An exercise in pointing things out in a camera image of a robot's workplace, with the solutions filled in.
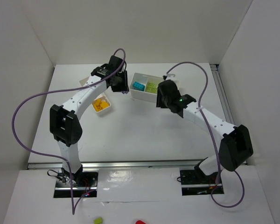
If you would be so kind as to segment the green 2x4 lego brick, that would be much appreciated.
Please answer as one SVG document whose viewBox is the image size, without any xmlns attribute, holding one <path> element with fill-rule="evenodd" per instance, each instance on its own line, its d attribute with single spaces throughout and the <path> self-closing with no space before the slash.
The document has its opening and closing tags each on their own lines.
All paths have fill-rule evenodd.
<svg viewBox="0 0 280 224">
<path fill-rule="evenodd" d="M 146 92 L 156 94 L 157 93 L 157 88 L 154 87 L 146 87 Z"/>
<path fill-rule="evenodd" d="M 158 84 L 156 84 L 156 83 L 152 83 L 152 82 L 148 82 L 148 83 L 147 83 L 147 86 L 148 86 L 148 87 L 154 87 L 154 88 L 157 88 Z"/>
</svg>

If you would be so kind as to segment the blue 2x4 lego brick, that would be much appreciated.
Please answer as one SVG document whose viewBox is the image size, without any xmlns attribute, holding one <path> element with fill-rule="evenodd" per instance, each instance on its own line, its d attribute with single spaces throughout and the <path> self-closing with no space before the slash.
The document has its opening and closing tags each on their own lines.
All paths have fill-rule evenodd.
<svg viewBox="0 0 280 224">
<path fill-rule="evenodd" d="M 138 91 L 144 91 L 145 90 L 145 85 L 144 84 L 141 84 L 139 82 L 134 82 L 133 83 L 133 88 L 135 90 L 138 90 Z"/>
</svg>

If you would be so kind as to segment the orange 2x2 lego brick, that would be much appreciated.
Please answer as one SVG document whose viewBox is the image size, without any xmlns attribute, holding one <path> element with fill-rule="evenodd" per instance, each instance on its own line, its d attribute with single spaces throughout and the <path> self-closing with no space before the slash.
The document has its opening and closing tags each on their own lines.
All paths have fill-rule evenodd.
<svg viewBox="0 0 280 224">
<path fill-rule="evenodd" d="M 93 102 L 93 104 L 94 104 L 95 106 L 100 107 L 100 105 L 101 105 L 101 99 L 95 100 L 95 101 Z"/>
</svg>

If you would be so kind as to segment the yellow round flower lego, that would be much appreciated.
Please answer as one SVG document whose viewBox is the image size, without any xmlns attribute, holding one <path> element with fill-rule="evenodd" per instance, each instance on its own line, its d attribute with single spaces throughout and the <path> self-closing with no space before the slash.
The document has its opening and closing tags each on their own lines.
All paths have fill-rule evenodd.
<svg viewBox="0 0 280 224">
<path fill-rule="evenodd" d="M 94 105 L 94 108 L 95 108 L 96 112 L 99 112 L 104 109 L 104 107 L 102 107 L 101 105 Z"/>
</svg>

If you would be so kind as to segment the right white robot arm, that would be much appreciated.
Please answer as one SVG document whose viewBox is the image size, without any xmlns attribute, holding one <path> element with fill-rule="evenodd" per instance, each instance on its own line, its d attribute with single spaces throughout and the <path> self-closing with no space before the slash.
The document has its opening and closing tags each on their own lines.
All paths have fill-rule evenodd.
<svg viewBox="0 0 280 224">
<path fill-rule="evenodd" d="M 158 85 L 156 106 L 168 108 L 211 136 L 215 154 L 196 165 L 198 174 L 210 176 L 223 169 L 233 172 L 253 155 L 246 126 L 228 123 L 202 107 L 192 96 L 181 95 L 174 81 L 165 80 Z"/>
</svg>

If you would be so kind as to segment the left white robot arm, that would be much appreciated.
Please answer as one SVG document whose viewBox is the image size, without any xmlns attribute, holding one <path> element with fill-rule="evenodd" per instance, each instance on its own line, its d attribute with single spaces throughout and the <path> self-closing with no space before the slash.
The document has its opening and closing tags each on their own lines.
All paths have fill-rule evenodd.
<svg viewBox="0 0 280 224">
<path fill-rule="evenodd" d="M 49 130 L 57 141 L 61 156 L 65 159 L 62 172 L 72 179 L 82 173 L 78 155 L 78 141 L 83 130 L 80 119 L 92 102 L 111 87 L 113 92 L 128 92 L 127 71 L 123 59 L 111 56 L 108 63 L 96 67 L 73 97 L 62 105 L 53 105 L 49 111 Z"/>
</svg>

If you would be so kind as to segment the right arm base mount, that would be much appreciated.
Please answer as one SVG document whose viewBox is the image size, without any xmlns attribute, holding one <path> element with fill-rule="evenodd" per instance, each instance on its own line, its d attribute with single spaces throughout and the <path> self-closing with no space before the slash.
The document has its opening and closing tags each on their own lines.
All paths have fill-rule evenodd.
<svg viewBox="0 0 280 224">
<path fill-rule="evenodd" d="M 193 169 L 180 170 L 180 176 L 176 180 L 181 184 L 182 196 L 224 194 L 222 181 L 217 185 L 217 172 L 206 176 L 198 167 L 204 160 L 200 161 Z"/>
</svg>

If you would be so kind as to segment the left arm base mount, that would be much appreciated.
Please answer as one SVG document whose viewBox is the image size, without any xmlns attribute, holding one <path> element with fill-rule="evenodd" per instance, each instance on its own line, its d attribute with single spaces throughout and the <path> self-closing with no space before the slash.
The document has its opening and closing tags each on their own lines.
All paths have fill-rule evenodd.
<svg viewBox="0 0 280 224">
<path fill-rule="evenodd" d="M 71 198 L 70 178 L 60 170 L 49 169 L 47 175 L 56 178 L 54 198 Z M 98 172 L 83 172 L 79 180 L 73 181 L 73 197 L 97 197 Z"/>
</svg>

